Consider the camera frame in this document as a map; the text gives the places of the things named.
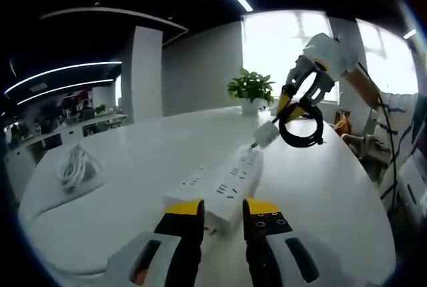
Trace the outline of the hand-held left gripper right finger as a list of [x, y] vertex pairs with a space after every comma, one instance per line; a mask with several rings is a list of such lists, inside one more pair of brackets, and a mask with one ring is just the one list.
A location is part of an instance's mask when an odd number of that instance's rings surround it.
[[242, 212], [254, 286], [338, 285], [338, 259], [316, 238], [293, 230], [277, 205], [246, 198]]

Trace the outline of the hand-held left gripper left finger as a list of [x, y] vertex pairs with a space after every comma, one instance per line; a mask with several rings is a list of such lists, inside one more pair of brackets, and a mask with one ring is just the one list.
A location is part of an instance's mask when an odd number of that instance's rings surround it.
[[144, 231], [107, 261], [107, 286], [193, 286], [201, 261], [204, 201], [168, 207], [153, 232]]

